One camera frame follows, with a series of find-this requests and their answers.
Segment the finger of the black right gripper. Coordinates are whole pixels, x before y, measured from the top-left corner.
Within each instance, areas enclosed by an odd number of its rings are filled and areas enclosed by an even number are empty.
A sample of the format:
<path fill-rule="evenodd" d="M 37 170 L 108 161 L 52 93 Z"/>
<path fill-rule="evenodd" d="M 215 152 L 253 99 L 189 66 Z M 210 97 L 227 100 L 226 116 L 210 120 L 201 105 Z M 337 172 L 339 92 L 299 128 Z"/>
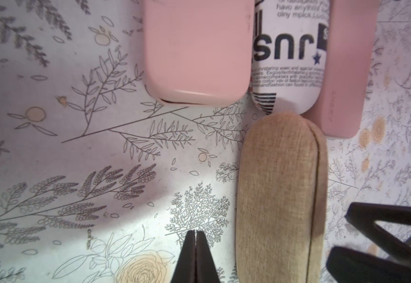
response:
<path fill-rule="evenodd" d="M 345 217 L 391 259 L 335 246 L 326 263 L 333 278 L 339 283 L 411 283 L 411 246 L 377 224 L 411 226 L 411 207 L 353 202 Z"/>

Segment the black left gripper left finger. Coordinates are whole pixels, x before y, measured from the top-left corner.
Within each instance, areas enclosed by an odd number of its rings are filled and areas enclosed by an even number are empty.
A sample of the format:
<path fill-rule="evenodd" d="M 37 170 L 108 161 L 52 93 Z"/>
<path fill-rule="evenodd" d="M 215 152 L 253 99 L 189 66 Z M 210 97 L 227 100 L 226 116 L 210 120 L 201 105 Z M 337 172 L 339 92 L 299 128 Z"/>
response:
<path fill-rule="evenodd" d="M 188 231 L 178 263 L 174 270 L 171 283 L 195 283 L 196 281 L 196 236 L 194 231 Z"/>

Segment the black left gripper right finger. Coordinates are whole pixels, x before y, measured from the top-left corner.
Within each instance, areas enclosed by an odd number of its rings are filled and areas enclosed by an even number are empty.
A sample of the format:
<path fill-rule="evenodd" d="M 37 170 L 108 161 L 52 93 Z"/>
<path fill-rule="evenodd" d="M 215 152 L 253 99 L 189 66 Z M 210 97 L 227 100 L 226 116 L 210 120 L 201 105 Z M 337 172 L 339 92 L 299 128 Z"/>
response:
<path fill-rule="evenodd" d="M 210 247 L 203 231 L 196 236 L 196 282 L 220 283 Z"/>

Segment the tan woven glasses case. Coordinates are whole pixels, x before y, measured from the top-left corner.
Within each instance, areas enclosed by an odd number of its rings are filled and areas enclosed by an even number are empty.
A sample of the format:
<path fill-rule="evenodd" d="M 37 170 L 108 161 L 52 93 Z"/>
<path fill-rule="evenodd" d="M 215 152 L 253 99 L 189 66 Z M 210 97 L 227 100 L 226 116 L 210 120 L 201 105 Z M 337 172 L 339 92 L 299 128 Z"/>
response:
<path fill-rule="evenodd" d="M 242 283 L 317 283 L 327 209 L 327 141 L 291 112 L 253 124 L 240 157 L 236 267 Z"/>

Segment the pink glasses case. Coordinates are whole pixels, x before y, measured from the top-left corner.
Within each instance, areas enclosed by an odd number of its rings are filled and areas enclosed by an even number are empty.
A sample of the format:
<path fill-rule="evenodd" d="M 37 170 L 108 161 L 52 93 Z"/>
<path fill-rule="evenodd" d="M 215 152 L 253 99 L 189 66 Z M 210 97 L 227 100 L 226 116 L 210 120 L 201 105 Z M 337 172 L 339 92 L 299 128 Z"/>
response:
<path fill-rule="evenodd" d="M 254 1 L 144 1 L 145 86 L 168 104 L 228 106 L 250 83 Z"/>

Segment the newspaper print glasses case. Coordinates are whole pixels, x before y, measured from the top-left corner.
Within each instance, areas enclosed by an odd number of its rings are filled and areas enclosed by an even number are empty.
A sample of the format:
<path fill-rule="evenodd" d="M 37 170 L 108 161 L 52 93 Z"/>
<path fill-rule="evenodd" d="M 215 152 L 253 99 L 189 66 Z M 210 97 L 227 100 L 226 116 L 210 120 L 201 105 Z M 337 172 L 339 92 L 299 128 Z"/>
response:
<path fill-rule="evenodd" d="M 329 1 L 255 2 L 250 94 L 266 114 L 307 112 L 323 83 Z"/>

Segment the pink case black sunglasses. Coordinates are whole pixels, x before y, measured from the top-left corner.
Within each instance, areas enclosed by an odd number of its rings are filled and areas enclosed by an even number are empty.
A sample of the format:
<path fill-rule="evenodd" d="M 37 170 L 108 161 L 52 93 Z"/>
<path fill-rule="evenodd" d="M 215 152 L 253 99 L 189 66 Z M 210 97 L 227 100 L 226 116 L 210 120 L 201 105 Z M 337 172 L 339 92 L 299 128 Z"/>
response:
<path fill-rule="evenodd" d="M 322 88 L 303 114 L 328 138 L 350 139 L 360 129 L 379 6 L 374 0 L 331 1 Z"/>

